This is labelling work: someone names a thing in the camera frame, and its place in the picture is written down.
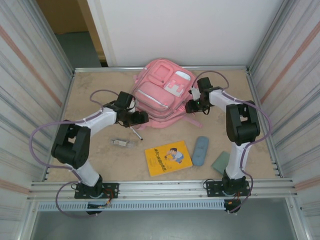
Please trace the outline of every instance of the green block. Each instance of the green block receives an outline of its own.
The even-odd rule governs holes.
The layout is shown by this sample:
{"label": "green block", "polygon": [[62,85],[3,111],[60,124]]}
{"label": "green block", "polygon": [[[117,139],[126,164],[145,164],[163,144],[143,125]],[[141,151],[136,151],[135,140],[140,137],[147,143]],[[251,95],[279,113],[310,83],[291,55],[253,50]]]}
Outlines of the green block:
{"label": "green block", "polygon": [[228,166],[229,158],[230,158],[230,153],[223,151],[220,154],[220,156],[214,161],[211,167],[223,175],[225,169]]}

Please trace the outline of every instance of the backpack strap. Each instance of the backpack strap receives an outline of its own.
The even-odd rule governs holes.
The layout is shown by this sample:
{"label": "backpack strap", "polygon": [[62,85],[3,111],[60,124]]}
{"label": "backpack strap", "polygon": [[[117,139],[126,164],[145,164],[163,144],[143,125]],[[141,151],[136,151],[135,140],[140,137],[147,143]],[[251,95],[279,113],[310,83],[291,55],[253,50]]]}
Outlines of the backpack strap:
{"label": "backpack strap", "polygon": [[186,121],[188,121],[189,123],[197,126],[198,128],[202,128],[202,126],[203,126],[202,123],[200,123],[199,121],[194,120],[193,118],[188,117],[188,116],[186,116],[186,115],[183,116],[183,119],[186,120]]}

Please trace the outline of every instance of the pink backpack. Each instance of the pink backpack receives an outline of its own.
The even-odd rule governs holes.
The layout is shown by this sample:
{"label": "pink backpack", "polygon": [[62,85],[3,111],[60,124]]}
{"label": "pink backpack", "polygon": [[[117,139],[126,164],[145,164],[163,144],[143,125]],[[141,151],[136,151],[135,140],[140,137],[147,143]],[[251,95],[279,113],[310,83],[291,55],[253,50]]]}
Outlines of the pink backpack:
{"label": "pink backpack", "polygon": [[136,99],[136,108],[149,115],[149,122],[142,124],[140,130],[145,127],[165,128],[182,118],[202,127],[201,123],[186,116],[185,105],[193,99],[189,90],[196,78],[190,71],[160,58],[150,62],[134,78],[132,95]]}

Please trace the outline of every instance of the book cover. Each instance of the book cover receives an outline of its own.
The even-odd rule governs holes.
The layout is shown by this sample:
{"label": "book cover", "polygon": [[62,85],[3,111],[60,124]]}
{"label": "book cover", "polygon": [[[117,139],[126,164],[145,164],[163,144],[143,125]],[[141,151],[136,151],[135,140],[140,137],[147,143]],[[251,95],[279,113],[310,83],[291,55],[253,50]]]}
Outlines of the book cover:
{"label": "book cover", "polygon": [[149,148],[144,152],[151,177],[193,165],[185,141]]}

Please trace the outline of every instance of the purple cable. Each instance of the purple cable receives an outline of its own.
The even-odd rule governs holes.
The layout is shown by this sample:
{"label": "purple cable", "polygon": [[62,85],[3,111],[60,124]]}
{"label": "purple cable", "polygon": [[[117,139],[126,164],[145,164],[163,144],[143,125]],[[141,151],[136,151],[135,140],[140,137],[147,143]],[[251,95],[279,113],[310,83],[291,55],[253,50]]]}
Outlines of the purple cable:
{"label": "purple cable", "polygon": [[[31,135],[30,135],[30,138],[29,138],[29,151],[30,151],[32,157],[33,157],[39,164],[41,164],[41,165],[43,165],[43,166],[45,166],[45,167],[47,167],[47,168],[68,169],[68,170],[70,170],[70,171],[79,179],[80,182],[82,181],[81,177],[80,177],[80,176],[73,170],[73,168],[71,168],[71,167],[51,165],[51,164],[49,164],[49,163],[46,163],[46,162],[44,162],[44,161],[41,161],[41,160],[37,157],[37,155],[36,155],[36,153],[35,153],[35,151],[34,151],[34,148],[33,148],[33,139],[34,139],[35,134],[36,134],[38,131],[40,131],[41,129],[43,129],[43,128],[47,128],[47,127],[53,126],[53,125],[61,125],[61,124],[81,124],[81,123],[84,123],[84,122],[86,122],[86,121],[90,121],[90,120],[95,119],[96,117],[100,116],[100,115],[102,114],[102,112],[104,111],[104,106],[103,106],[100,102],[92,99],[92,97],[93,97],[96,93],[98,93],[98,92],[109,92],[109,93],[113,93],[113,94],[115,94],[115,95],[118,96],[118,94],[117,94],[116,92],[111,91],[111,90],[108,90],[108,89],[99,89],[99,90],[96,90],[96,91],[94,91],[93,93],[91,93],[89,99],[90,99],[91,102],[98,104],[99,107],[101,108],[101,111],[99,111],[97,114],[95,114],[95,115],[93,115],[93,116],[90,116],[90,117],[88,117],[88,118],[86,118],[86,119],[83,119],[83,120],[78,120],[78,121],[55,121],[55,122],[49,122],[49,123],[46,123],[46,124],[44,124],[44,125],[41,125],[41,126],[37,127],[35,130],[32,131],[32,133],[31,133]],[[66,216],[68,216],[68,217],[71,217],[71,218],[77,218],[77,219],[78,219],[78,218],[87,218],[87,217],[91,217],[91,216],[94,217],[94,215],[90,215],[90,216],[77,216],[77,215],[68,214],[68,213],[64,212],[64,211],[59,207],[59,205],[58,205],[58,196],[59,196],[59,193],[60,193],[60,191],[62,190],[62,188],[64,188],[66,185],[71,184],[71,183],[78,183],[78,182],[77,182],[77,181],[68,182],[68,183],[64,184],[64,185],[58,190],[58,192],[56,193],[56,196],[55,196],[55,205],[56,205],[57,209],[58,209],[62,214],[66,215]]]}
{"label": "purple cable", "polygon": [[240,203],[240,205],[229,211],[229,213],[233,213],[235,210],[239,209],[239,208],[248,200],[249,196],[251,195],[252,189],[254,188],[254,178],[251,176],[251,174],[249,174],[249,173],[247,173],[246,171],[243,170],[243,163],[244,163],[244,158],[245,158],[246,151],[247,151],[248,147],[250,147],[251,145],[257,144],[257,143],[259,143],[259,142],[262,142],[263,140],[265,140],[267,137],[270,136],[271,131],[272,131],[272,124],[271,124],[271,120],[270,120],[270,118],[268,117],[268,115],[267,115],[262,109],[260,109],[259,107],[257,107],[256,105],[254,105],[254,104],[252,104],[252,103],[250,103],[250,102],[247,102],[247,101],[242,101],[242,100],[236,99],[236,98],[234,98],[234,97],[226,94],[224,91],[229,88],[229,86],[230,86],[229,81],[228,81],[228,79],[227,79],[222,73],[220,73],[220,72],[218,72],[218,71],[208,70],[208,71],[203,71],[203,72],[201,72],[201,73],[195,78],[195,80],[194,80],[194,82],[193,82],[193,84],[192,84],[192,87],[194,86],[194,84],[195,84],[195,82],[197,81],[197,79],[198,79],[202,74],[205,74],[205,73],[215,73],[215,74],[218,74],[218,75],[220,75],[221,77],[223,77],[223,79],[226,81],[227,86],[222,89],[222,95],[225,96],[226,98],[230,99],[231,101],[235,101],[235,102],[241,103],[241,104],[246,104],[246,105],[248,105],[248,106],[250,106],[250,107],[258,110],[260,113],[262,113],[262,115],[266,118],[266,120],[267,120],[267,122],[268,122],[268,132],[266,133],[266,135],[263,136],[262,138],[256,140],[256,141],[253,141],[253,142],[248,143],[248,144],[244,147],[244,150],[243,150],[243,152],[242,152],[241,159],[240,159],[240,166],[239,166],[239,167],[240,167],[240,170],[241,170],[245,175],[247,175],[247,176],[250,177],[250,179],[251,179],[251,187],[250,187],[250,190],[249,190],[248,195],[247,195],[247,196],[245,197],[245,199]]}

